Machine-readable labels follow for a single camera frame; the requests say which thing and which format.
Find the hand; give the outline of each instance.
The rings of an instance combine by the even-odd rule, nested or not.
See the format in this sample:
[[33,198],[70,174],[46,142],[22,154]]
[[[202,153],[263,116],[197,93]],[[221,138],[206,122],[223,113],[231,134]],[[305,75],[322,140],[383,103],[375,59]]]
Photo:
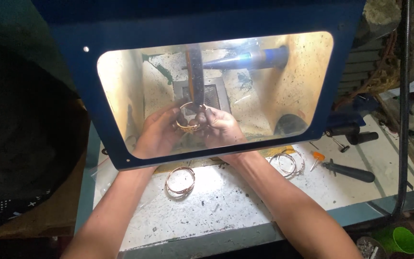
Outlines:
[[[197,131],[195,134],[204,139],[208,148],[247,142],[233,115],[212,107],[206,106],[206,108],[205,112],[198,113],[196,118],[190,121],[190,125],[201,125],[203,130]],[[239,153],[220,156],[220,158],[228,164],[233,164],[241,155]]]
[[149,159],[168,155],[183,136],[184,132],[175,129],[176,119],[180,114],[180,102],[171,103],[152,115],[143,123],[143,131],[137,140],[132,155],[141,159]]

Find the transparent plastic shield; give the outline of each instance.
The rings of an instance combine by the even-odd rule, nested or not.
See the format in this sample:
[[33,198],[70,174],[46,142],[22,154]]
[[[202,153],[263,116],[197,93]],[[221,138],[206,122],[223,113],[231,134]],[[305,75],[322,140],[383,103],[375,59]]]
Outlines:
[[[111,51],[99,58],[98,74],[130,153],[145,119],[175,102],[182,106],[194,101],[181,108],[178,123],[170,125],[173,130],[190,127],[201,112],[199,100],[233,115],[247,141],[299,135],[311,124],[333,48],[330,33],[203,42],[198,47],[202,64],[187,45]],[[199,74],[203,86],[193,80]],[[185,130],[170,154],[207,149],[197,130]]]

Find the green plastic container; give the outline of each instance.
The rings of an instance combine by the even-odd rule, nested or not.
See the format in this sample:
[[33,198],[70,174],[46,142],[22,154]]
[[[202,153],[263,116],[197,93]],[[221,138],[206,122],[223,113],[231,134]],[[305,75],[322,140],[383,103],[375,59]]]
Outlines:
[[414,254],[414,235],[404,227],[385,228],[374,232],[372,237],[380,242],[389,253]]

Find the black handle tool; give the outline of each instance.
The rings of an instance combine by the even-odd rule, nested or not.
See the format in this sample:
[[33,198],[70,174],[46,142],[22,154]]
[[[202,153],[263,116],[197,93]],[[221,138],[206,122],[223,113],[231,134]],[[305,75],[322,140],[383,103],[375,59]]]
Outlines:
[[372,172],[344,165],[337,165],[333,163],[333,159],[330,159],[330,162],[322,162],[321,166],[329,169],[330,171],[333,171],[335,173],[335,176],[336,173],[339,173],[360,180],[362,182],[373,182],[375,180],[375,175]]

